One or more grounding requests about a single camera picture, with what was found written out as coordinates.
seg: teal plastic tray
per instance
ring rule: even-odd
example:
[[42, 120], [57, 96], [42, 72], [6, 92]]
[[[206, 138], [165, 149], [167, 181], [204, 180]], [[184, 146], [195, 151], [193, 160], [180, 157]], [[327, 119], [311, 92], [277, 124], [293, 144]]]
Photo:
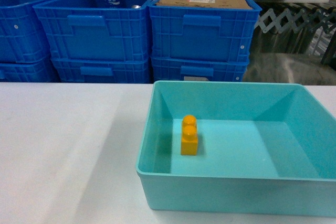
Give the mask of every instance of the teal plastic tray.
[[336, 120], [298, 84], [159, 81], [136, 171], [153, 209], [336, 217]]

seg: tray floor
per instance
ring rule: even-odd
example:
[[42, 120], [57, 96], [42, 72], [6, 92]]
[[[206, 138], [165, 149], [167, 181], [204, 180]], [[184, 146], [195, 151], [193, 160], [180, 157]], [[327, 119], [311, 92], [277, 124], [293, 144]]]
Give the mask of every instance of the tray floor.
[[196, 156], [182, 156], [181, 121], [173, 120], [170, 173], [232, 178], [318, 178], [284, 122], [197, 120]]

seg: stacked crate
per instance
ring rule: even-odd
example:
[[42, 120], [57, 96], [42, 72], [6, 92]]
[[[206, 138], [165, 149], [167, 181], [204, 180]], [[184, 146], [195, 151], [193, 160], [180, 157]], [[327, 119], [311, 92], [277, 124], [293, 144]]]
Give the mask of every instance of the stacked crate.
[[58, 75], [33, 5], [46, 0], [0, 0], [0, 81], [53, 82]]
[[34, 6], [63, 82], [150, 82], [150, 0], [120, 2], [118, 8], [106, 8], [104, 0]]
[[152, 1], [154, 80], [241, 81], [260, 7], [175, 7]]

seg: gray floor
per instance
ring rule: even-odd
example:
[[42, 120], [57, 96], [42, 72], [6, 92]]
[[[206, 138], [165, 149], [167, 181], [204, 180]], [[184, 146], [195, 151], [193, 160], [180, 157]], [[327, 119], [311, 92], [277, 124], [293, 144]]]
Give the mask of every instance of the gray floor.
[[253, 53], [243, 81], [336, 85], [336, 71], [308, 54]]

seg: plastic crate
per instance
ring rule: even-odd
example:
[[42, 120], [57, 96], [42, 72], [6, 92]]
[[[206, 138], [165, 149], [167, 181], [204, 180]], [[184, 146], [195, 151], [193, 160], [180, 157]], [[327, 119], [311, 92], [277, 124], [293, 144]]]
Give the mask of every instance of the plastic crate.
[[151, 57], [154, 81], [242, 81], [248, 62], [223, 63]]
[[0, 62], [31, 63], [50, 54], [32, 6], [46, 0], [0, 0]]
[[254, 25], [261, 8], [252, 10], [156, 6], [150, 4], [153, 54], [161, 58], [247, 62]]
[[149, 83], [149, 61], [52, 59], [62, 82]]
[[29, 64], [0, 63], [1, 82], [58, 82], [50, 57]]
[[[58, 59], [143, 61], [151, 49], [148, 0], [54, 0], [34, 6]], [[133, 9], [132, 5], [141, 8]]]
[[[188, 114], [196, 156], [180, 155]], [[335, 135], [298, 84], [159, 81], [136, 170], [153, 209], [336, 217]]]

